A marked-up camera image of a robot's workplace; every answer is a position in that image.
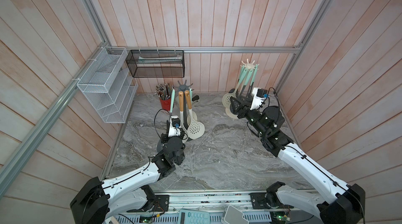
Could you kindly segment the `red metal pencil cup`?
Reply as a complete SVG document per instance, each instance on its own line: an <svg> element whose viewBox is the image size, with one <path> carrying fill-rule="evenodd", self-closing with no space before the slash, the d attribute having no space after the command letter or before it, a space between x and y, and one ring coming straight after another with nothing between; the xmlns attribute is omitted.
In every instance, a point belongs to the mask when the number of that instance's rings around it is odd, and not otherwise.
<svg viewBox="0 0 402 224"><path fill-rule="evenodd" d="M168 97L168 99L160 99L160 104L162 109L166 110L166 111L170 111L170 107L171 107L171 97Z"/></svg>

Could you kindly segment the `aluminium rail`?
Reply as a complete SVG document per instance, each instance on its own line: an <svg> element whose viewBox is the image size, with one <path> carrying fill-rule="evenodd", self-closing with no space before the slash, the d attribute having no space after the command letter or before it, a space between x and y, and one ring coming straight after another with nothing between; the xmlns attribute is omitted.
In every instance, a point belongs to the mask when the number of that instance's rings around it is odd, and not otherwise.
<svg viewBox="0 0 402 224"><path fill-rule="evenodd" d="M134 199L132 193L119 199L116 203L109 204L109 215L123 214L127 212ZM194 192L156 192L170 196L169 210L166 212L177 212L182 209L194 209L199 211L221 211L228 206L234 206L238 210L257 211L251 204L250 193L265 193L265 191L194 191ZM282 186L276 192L280 202L284 205L291 205L296 209L308 213L318 211L317 205L322 204L324 199L317 193L309 190L297 190L289 186ZM286 208L269 209L271 211Z"/></svg>

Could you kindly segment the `grey plastic box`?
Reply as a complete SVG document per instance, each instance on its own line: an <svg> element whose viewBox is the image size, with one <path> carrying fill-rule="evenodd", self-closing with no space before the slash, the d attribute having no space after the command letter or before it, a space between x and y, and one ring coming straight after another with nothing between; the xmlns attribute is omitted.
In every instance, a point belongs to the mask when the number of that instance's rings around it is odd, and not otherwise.
<svg viewBox="0 0 402 224"><path fill-rule="evenodd" d="M222 219L222 224L249 224L245 219L243 212L233 206L228 206Z"/></svg>

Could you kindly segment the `large cream skimmer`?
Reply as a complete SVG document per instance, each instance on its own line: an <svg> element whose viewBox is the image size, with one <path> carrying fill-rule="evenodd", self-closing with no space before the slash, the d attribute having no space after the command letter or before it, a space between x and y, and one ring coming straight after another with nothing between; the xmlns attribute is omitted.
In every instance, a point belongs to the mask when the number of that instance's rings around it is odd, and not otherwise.
<svg viewBox="0 0 402 224"><path fill-rule="evenodd" d="M179 107L180 107L180 121L181 121L181 128L184 134L183 143L186 143L188 140L187 131L184 127L184 93L179 91Z"/></svg>

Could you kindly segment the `bundle of pencils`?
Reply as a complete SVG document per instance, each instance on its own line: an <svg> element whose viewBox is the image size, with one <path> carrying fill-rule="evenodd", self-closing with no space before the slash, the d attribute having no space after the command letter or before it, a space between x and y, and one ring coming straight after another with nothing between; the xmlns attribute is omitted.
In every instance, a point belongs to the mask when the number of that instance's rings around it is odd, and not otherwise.
<svg viewBox="0 0 402 224"><path fill-rule="evenodd" d="M169 83L158 84L155 94L161 100L169 100L172 97L174 87Z"/></svg>

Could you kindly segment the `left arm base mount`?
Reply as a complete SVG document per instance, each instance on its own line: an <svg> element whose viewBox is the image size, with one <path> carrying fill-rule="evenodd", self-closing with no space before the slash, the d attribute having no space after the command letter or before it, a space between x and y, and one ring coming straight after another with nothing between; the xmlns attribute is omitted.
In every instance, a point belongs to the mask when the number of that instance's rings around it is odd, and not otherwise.
<svg viewBox="0 0 402 224"><path fill-rule="evenodd" d="M145 185L132 193L134 204L127 212L166 212L169 210L170 196L168 194L156 195L149 185Z"/></svg>

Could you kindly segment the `grey calculator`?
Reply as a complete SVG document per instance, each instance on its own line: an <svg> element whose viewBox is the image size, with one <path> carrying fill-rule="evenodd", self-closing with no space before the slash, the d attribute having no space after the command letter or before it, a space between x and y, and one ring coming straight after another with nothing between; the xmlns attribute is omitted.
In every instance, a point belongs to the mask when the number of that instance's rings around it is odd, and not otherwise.
<svg viewBox="0 0 402 224"><path fill-rule="evenodd" d="M182 209L179 211L178 224L210 224L210 213Z"/></svg>

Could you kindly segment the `grey utensil rack stand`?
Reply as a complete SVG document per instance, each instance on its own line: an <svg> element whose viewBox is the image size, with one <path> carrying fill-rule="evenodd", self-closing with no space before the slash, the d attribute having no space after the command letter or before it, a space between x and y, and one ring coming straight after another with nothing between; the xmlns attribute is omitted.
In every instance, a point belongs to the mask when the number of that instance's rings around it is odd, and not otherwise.
<svg viewBox="0 0 402 224"><path fill-rule="evenodd" d="M178 87L175 88L175 91L176 91L177 95L176 95L175 100L174 100L175 104L178 107L180 106L180 99L179 99L179 95L178 95L179 91L182 91L183 93L185 91L189 91L190 102L191 102L191 104L193 103L193 91L192 91L191 86L192 86L192 84L187 85L187 80L185 80L183 84L180 83L180 81L178 81ZM187 129L189 124L191 123L191 117L190 117L188 109L187 109L187 100L186 100L185 96L183 98L183 103L182 104L183 104L183 107L184 107L182 122L183 122L184 128Z"/></svg>

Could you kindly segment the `grey skimmer front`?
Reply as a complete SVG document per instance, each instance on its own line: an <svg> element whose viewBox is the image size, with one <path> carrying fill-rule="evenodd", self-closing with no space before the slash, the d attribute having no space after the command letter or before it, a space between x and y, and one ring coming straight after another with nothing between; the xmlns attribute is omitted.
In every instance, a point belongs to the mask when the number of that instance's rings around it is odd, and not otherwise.
<svg viewBox="0 0 402 224"><path fill-rule="evenodd" d="M248 88L248 92L247 92L246 97L251 96L251 95L250 95L250 94L251 94L250 84L249 84L249 88Z"/></svg>

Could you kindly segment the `black mesh wall basket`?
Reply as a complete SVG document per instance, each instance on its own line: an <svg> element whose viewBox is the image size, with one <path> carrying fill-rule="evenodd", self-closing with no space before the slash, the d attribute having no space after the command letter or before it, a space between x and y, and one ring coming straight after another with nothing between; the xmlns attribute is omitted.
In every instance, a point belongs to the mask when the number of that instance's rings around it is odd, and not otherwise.
<svg viewBox="0 0 402 224"><path fill-rule="evenodd" d="M182 78L185 75L182 50L130 50L126 64L134 78Z"/></svg>

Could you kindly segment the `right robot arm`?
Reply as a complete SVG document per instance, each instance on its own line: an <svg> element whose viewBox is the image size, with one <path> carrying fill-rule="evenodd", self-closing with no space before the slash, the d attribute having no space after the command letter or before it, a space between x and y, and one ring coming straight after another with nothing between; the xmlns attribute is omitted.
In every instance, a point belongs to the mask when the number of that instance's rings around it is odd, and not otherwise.
<svg viewBox="0 0 402 224"><path fill-rule="evenodd" d="M264 148L291 166L316 194L294 189L283 182L267 188L264 203L268 208L284 205L296 207L319 218L325 224L357 224L365 221L365 190L349 185L309 157L288 135L280 130L285 119L280 106L259 108L265 99L255 96L251 103L230 98L230 109L239 119L245 118L251 132Z"/></svg>

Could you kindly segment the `grey skimmer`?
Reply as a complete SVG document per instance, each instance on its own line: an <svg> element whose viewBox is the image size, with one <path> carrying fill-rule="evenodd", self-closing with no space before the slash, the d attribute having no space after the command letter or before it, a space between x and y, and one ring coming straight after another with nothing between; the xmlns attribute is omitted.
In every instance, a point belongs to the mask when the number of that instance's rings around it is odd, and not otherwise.
<svg viewBox="0 0 402 224"><path fill-rule="evenodd" d="M173 88L171 95L166 97L166 99L168 99L168 97L171 97L171 107L170 107L170 111L168 111L170 114L172 114L172 110L174 108L174 96L175 96L175 89ZM162 141L160 139L157 144L157 151L160 152L161 150L162 150Z"/></svg>
<svg viewBox="0 0 402 224"><path fill-rule="evenodd" d="M256 73L258 71L258 64L255 65L254 71L253 71L253 76L252 76L252 80L251 80L251 84L250 84L250 89L252 90L254 87L254 82L255 82L255 77L256 77Z"/></svg>
<svg viewBox="0 0 402 224"><path fill-rule="evenodd" d="M248 88L248 92L247 92L246 97L251 96L251 95L250 95L250 94L251 94L250 84L249 84L249 88Z"/></svg>

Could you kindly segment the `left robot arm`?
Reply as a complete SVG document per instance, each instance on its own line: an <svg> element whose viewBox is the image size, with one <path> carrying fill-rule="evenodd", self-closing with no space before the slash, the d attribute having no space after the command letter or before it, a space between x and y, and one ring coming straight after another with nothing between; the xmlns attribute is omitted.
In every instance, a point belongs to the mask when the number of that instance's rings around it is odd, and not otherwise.
<svg viewBox="0 0 402 224"><path fill-rule="evenodd" d="M73 219L77 224L102 224L104 220L136 209L149 211L156 196L150 184L175 171L185 159L187 136L182 127L170 127L161 135L161 151L140 168L112 179L89 179L70 203Z"/></svg>

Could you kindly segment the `cream utensil rack stand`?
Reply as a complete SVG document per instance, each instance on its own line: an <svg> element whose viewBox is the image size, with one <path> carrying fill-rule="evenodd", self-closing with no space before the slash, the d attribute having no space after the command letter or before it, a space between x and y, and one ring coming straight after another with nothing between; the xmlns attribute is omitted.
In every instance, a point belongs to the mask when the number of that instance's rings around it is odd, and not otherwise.
<svg viewBox="0 0 402 224"><path fill-rule="evenodd" d="M250 62L249 62L249 59L247 59L247 62L246 62L246 63L242 62L242 65L245 65L247 69L254 69L254 67L255 67L255 64L254 64L254 63L255 63L255 61L253 61L253 62L250 63ZM243 92L242 95L241 95L241 96L243 96L243 97L246 97L246 95L247 95L247 92L248 92L248 88L249 88L249 84L250 84L251 78L252 78L252 76L250 77L249 82L247 83L247 86L246 86L244 92ZM236 93L238 93L238 91L241 89L240 86L241 86L241 84L239 85L239 87L238 87ZM230 111L229 108L225 108L225 110L226 110L226 114L227 114L228 117L230 117L230 118L232 118L232 119L238 119L236 115L234 115L234 114L231 113L231 111Z"/></svg>

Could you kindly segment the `mint stapler black top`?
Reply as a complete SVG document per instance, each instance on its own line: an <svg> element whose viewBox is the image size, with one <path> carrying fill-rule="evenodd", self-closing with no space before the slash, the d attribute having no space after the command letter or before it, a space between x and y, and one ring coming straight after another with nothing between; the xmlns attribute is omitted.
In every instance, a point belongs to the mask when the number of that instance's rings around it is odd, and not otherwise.
<svg viewBox="0 0 402 224"><path fill-rule="evenodd" d="M195 95L192 97L192 104L193 103L198 103L200 101L200 97L198 95Z"/></svg>

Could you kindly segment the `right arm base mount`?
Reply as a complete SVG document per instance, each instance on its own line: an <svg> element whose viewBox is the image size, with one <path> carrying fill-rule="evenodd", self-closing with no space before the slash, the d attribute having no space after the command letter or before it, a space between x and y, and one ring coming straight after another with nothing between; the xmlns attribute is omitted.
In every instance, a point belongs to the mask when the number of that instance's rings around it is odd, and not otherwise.
<svg viewBox="0 0 402 224"><path fill-rule="evenodd" d="M250 193L253 209L294 208L291 205L282 204L277 197L276 192L282 186L285 186L285 183L275 182L267 188L265 193Z"/></svg>

